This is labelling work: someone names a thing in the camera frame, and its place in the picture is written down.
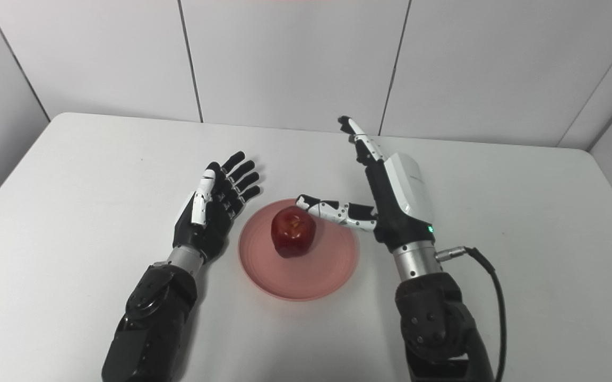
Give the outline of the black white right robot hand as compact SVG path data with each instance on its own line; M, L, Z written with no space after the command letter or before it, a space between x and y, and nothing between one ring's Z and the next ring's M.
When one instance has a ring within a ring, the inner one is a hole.
M410 155L387 155L349 116L340 116L341 131L354 144L365 168L374 205L318 199L301 194L295 205L343 227L374 233L390 252L411 242L435 242L434 214L418 163Z

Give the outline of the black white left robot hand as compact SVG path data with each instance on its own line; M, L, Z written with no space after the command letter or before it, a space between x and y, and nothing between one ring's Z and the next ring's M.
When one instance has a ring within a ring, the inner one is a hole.
M184 206L173 232L173 247L196 250L208 263L218 257L233 221L261 188L255 162L238 151L226 162L211 162Z

